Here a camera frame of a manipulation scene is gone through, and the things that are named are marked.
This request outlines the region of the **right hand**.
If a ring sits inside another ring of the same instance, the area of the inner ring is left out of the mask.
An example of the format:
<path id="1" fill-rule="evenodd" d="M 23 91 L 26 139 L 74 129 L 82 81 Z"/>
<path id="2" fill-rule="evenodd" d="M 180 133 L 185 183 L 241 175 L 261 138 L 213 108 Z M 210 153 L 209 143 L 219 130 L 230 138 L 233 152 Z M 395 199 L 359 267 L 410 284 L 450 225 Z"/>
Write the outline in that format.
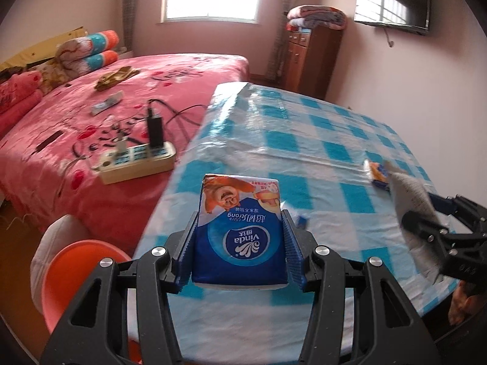
<path id="1" fill-rule="evenodd" d="M 450 325 L 461 324 L 486 304 L 486 290 L 472 283 L 460 281 L 455 289 L 448 312 Z"/>

